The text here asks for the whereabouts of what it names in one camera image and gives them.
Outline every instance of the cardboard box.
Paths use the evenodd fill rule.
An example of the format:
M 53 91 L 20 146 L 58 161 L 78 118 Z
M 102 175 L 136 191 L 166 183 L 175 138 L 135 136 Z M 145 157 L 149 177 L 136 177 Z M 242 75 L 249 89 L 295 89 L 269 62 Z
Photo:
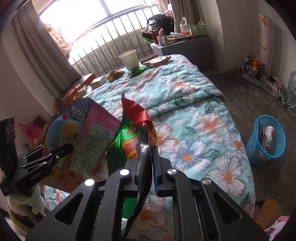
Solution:
M 94 79 L 96 79 L 95 74 L 88 74 L 74 80 L 74 82 L 63 92 L 63 94 L 57 98 L 56 104 L 60 108 L 64 108 L 65 105 L 70 104 L 73 101 L 74 96 L 81 88 L 83 88 L 83 86 L 89 86 Z
M 270 227 L 280 216 L 281 206 L 272 198 L 256 199 L 253 219 L 263 229 Z

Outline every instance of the blue wastebasket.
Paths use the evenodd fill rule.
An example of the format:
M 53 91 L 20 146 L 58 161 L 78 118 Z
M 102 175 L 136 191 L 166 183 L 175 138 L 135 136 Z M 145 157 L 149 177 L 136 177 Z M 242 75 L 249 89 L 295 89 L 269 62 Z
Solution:
M 259 122 L 264 124 L 264 128 L 272 126 L 274 134 L 268 152 L 264 150 L 257 138 Z M 248 142 L 246 152 L 248 159 L 253 164 L 261 164 L 270 159 L 279 158 L 286 148 L 286 136 L 280 123 L 269 115 L 261 115 L 254 124 L 254 130 Z

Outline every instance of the nightstand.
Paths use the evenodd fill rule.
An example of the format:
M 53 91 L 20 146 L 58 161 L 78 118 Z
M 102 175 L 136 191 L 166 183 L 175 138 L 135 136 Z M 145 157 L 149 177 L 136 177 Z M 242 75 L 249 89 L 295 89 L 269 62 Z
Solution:
M 199 37 L 188 41 L 181 41 L 167 46 L 152 43 L 153 54 L 158 56 L 181 54 L 196 65 L 201 72 L 213 68 L 213 48 L 209 37 Z

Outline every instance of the green plastic basket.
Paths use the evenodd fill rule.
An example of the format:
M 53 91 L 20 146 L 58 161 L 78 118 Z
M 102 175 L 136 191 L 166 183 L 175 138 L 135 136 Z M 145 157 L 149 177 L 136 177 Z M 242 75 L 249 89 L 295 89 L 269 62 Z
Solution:
M 192 25 L 190 26 L 190 33 L 194 36 L 207 35 L 206 25 Z

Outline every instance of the bed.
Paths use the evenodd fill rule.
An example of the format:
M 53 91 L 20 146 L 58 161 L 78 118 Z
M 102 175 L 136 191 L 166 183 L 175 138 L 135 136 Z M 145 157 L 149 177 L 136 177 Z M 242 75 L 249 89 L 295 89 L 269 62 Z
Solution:
M 143 106 L 156 132 L 159 154 L 188 177 L 211 178 L 250 216 L 255 190 L 250 164 L 240 134 L 224 105 L 224 95 L 182 55 L 130 79 L 128 72 L 114 82 L 91 90 L 92 98 L 118 119 L 121 94 Z M 107 177 L 107 162 L 97 177 Z M 52 210 L 67 193 L 45 187 L 46 206 Z M 154 185 L 128 238 L 173 238 L 171 198 L 155 196 Z

